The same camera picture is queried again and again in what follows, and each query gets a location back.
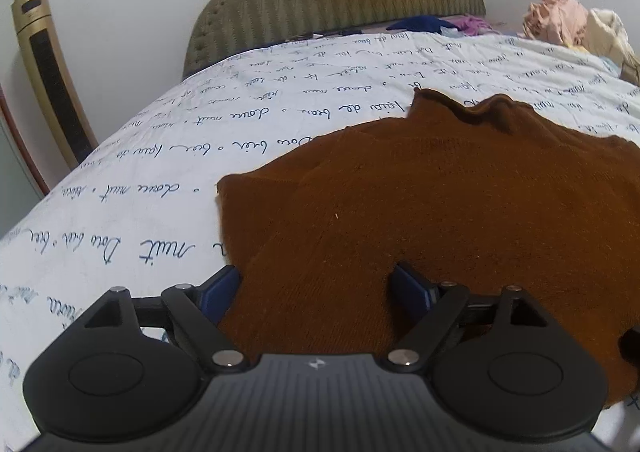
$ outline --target pink fabric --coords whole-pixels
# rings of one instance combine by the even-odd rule
[[[478,36],[480,33],[485,33],[486,30],[493,30],[492,26],[484,19],[475,16],[453,16],[445,19],[468,36]]]
[[[587,27],[587,9],[577,0],[540,0],[529,5],[524,32],[529,39],[579,46]]]

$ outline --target brown sweater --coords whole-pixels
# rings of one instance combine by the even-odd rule
[[[620,400],[636,385],[617,340],[640,322],[639,169],[633,143],[560,127],[505,95],[464,108],[417,90],[406,119],[220,180],[223,241],[244,276],[220,327],[253,356],[382,353],[409,328],[386,296],[405,259],[474,293],[523,285]]]

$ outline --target gold tower heater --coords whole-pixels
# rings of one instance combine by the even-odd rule
[[[40,109],[74,169],[97,147],[60,49],[49,0],[14,0],[15,31]]]

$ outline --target metal screw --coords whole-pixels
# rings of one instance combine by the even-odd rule
[[[412,349],[394,349],[386,358],[396,366],[411,366],[420,360],[420,355]]]
[[[221,367],[237,366],[244,360],[244,355],[235,349],[223,349],[213,353],[213,363]]]

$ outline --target bed sheet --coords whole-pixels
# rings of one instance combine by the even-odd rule
[[[597,57],[537,41],[349,36],[253,50],[203,70],[105,140],[0,240],[5,450],[36,435],[22,398],[28,366],[106,289],[158,295],[225,264],[220,177],[347,125],[404,116],[415,87],[465,105],[507,93],[558,124],[640,144],[640,88]],[[640,443],[634,400],[596,427],[616,450]]]

